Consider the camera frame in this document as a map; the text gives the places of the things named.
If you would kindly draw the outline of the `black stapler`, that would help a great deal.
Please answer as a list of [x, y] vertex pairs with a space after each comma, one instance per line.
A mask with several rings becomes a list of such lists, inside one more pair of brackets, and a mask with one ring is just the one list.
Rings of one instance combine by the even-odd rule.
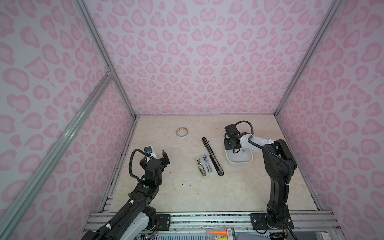
[[215, 170], [217, 171], [218, 175], [219, 176], [223, 176], [224, 175], [224, 170], [223, 168], [221, 167], [219, 161], [217, 160], [216, 158], [216, 155], [215, 153], [213, 152], [211, 146], [209, 145], [209, 142], [207, 140], [206, 137], [202, 137], [202, 142], [204, 144], [204, 146], [206, 147], [207, 151], [209, 152], [209, 157], [215, 167]]

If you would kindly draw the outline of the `light blue mini stapler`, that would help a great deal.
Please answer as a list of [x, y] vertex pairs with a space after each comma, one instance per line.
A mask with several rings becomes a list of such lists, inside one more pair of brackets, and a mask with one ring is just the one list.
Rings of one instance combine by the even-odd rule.
[[208, 171], [209, 173], [212, 172], [212, 168], [211, 168], [211, 166], [210, 166], [210, 163], [209, 163], [208, 158], [207, 158], [206, 155], [203, 155], [203, 160], [204, 160], [205, 166], [206, 166], [206, 168], [207, 168], [207, 171]]

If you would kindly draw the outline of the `white mini stapler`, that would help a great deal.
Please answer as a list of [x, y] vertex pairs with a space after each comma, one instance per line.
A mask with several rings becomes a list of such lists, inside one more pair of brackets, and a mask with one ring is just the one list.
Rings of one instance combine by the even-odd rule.
[[198, 164], [198, 169], [199, 169], [201, 175], [205, 177], [207, 175], [207, 172], [205, 171], [204, 166], [203, 166], [200, 159], [197, 159], [197, 164]]

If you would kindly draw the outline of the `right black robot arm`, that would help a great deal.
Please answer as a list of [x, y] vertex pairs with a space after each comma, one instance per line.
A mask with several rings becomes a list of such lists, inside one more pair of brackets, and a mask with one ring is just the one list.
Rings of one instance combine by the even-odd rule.
[[223, 134], [227, 159], [234, 161], [243, 150], [249, 149], [263, 154], [264, 167], [271, 179], [270, 199], [267, 204], [265, 227], [294, 229], [289, 214], [289, 187], [297, 163], [284, 140], [266, 140], [249, 133], [239, 133], [231, 137]]

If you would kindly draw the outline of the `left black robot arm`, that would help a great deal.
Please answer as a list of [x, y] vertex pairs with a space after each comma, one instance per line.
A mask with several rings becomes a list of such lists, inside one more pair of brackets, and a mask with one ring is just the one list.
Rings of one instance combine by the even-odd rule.
[[[144, 156], [140, 160], [140, 166], [145, 171], [142, 177], [133, 174], [132, 165], [136, 153]], [[133, 240], [144, 230], [156, 229], [156, 209], [150, 207], [150, 203], [163, 183], [164, 169], [170, 164], [168, 154], [162, 151], [162, 155], [157, 158], [151, 146], [144, 150], [133, 150], [129, 159], [129, 174], [137, 180], [136, 187], [128, 194], [126, 204], [98, 230], [87, 231], [83, 240]]]

